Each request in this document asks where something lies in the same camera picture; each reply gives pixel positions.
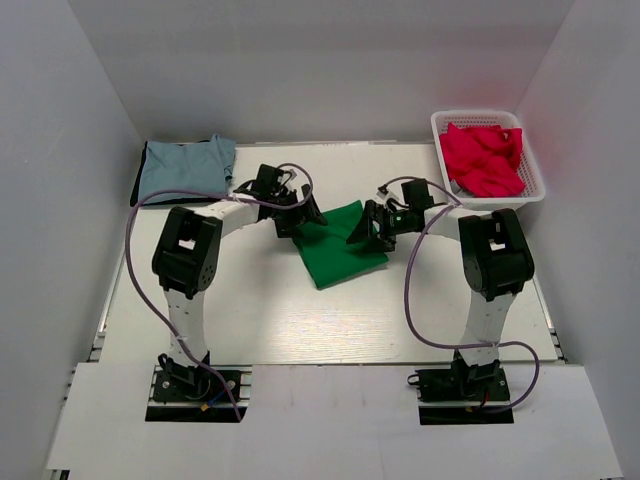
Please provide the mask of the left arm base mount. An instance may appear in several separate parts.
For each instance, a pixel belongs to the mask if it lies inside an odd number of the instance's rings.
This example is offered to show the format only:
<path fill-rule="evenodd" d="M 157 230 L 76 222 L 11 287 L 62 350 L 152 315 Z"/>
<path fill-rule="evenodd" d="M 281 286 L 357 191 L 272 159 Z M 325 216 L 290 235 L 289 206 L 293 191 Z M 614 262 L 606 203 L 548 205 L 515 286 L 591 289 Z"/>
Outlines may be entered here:
<path fill-rule="evenodd" d="M 223 367 L 219 370 L 236 401 L 243 418 L 250 401 L 252 369 Z M 151 423 L 220 423 L 239 420 L 229 396 L 217 377 L 203 387 L 191 387 L 172 379 L 158 365 L 154 368 L 145 421 Z"/>

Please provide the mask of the light blue folded t shirt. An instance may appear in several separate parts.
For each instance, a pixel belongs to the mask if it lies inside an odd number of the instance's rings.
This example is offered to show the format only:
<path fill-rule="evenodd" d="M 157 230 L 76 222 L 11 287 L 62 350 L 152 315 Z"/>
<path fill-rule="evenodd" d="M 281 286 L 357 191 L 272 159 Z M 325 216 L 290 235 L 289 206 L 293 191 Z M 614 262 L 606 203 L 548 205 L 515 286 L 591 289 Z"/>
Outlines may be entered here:
<path fill-rule="evenodd" d="M 146 141 L 130 206 L 160 190 L 226 194 L 235 158 L 236 142 L 218 134 L 189 144 Z"/>

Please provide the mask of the white plastic basket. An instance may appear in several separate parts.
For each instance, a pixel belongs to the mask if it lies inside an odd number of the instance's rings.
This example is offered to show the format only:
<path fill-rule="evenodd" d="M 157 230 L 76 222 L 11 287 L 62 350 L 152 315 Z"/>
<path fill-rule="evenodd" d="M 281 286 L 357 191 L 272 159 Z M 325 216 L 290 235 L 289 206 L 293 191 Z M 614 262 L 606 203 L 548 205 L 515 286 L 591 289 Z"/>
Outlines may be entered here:
<path fill-rule="evenodd" d="M 512 208 L 517 210 L 523 205 L 544 199 L 546 194 L 544 181 L 525 134 L 522 134 L 523 147 L 517 170 L 519 178 L 525 184 L 525 189 L 519 196 L 480 198 L 470 193 L 464 193 L 455 187 L 447 172 L 440 141 L 440 135 L 448 130 L 450 124 L 458 128 L 493 125 L 499 125 L 502 128 L 520 128 L 521 125 L 514 114 L 495 109 L 444 110 L 436 111 L 431 115 L 431 128 L 444 188 L 448 193 L 456 196 L 466 208 L 472 210 Z"/>

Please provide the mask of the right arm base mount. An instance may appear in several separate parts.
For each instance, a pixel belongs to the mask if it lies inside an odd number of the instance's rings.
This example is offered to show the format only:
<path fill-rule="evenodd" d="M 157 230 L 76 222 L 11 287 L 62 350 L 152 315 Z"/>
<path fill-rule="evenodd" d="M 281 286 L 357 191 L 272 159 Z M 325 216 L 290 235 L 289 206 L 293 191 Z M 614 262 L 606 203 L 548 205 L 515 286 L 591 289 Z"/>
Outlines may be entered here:
<path fill-rule="evenodd" d="M 417 392 L 421 426 L 480 426 L 514 423 L 505 372 L 459 388 L 450 369 L 419 369 L 407 377 Z"/>

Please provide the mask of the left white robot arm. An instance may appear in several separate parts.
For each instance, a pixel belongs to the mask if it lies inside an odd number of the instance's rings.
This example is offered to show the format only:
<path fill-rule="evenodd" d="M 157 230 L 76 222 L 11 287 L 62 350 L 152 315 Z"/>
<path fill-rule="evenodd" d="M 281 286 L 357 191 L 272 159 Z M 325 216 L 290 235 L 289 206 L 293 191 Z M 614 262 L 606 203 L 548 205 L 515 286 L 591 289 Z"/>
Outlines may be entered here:
<path fill-rule="evenodd" d="M 214 374 L 204 333 L 204 297 L 215 278 L 222 240 L 246 226 L 271 219 L 277 236 L 292 238 L 301 226 L 325 226 L 310 184 L 243 188 L 230 200 L 207 207 L 170 210 L 152 258 L 168 307 L 172 339 L 159 364 L 188 398 L 205 397 Z"/>

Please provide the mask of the green t shirt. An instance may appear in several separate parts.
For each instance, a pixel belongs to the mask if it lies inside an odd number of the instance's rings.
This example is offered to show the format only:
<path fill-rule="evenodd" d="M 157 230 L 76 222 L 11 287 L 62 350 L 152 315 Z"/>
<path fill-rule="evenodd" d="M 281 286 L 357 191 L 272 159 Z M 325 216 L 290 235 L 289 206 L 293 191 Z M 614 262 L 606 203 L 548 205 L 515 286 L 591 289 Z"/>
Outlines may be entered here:
<path fill-rule="evenodd" d="M 293 239 L 315 287 L 323 290 L 382 267 L 385 253 L 368 253 L 362 243 L 347 244 L 363 213 L 360 201 L 325 211 L 328 224 L 307 223 Z"/>

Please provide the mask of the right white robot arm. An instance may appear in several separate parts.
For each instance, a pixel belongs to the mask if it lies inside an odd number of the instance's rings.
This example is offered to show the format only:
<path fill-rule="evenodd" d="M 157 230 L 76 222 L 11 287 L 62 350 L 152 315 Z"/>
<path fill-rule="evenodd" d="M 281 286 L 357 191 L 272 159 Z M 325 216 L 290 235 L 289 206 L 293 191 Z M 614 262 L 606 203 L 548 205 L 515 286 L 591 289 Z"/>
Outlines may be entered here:
<path fill-rule="evenodd" d="M 534 274 L 534 261 L 519 219 L 512 209 L 479 214 L 458 204 L 405 204 L 400 208 L 373 200 L 347 238 L 367 252 L 394 251 L 398 236 L 429 234 L 458 242 L 462 270 L 471 299 L 465 330 L 455 343 L 440 343 L 421 335 L 410 307 L 411 274 L 405 270 L 403 307 L 409 330 L 421 343 L 452 352 L 446 369 L 421 369 L 408 382 L 426 403 L 506 401 L 509 398 L 499 349 L 510 307 Z"/>

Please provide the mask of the red t shirt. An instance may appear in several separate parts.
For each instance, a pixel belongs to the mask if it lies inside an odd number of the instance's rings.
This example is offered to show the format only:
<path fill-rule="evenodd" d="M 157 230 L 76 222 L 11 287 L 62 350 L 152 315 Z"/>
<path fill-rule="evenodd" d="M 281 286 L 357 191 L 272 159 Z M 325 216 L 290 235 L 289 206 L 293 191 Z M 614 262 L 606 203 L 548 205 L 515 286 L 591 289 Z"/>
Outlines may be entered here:
<path fill-rule="evenodd" d="M 472 196 L 505 198 L 524 192 L 525 182 L 517 173 L 524 145 L 521 128 L 449 123 L 439 140 L 449 179 Z"/>

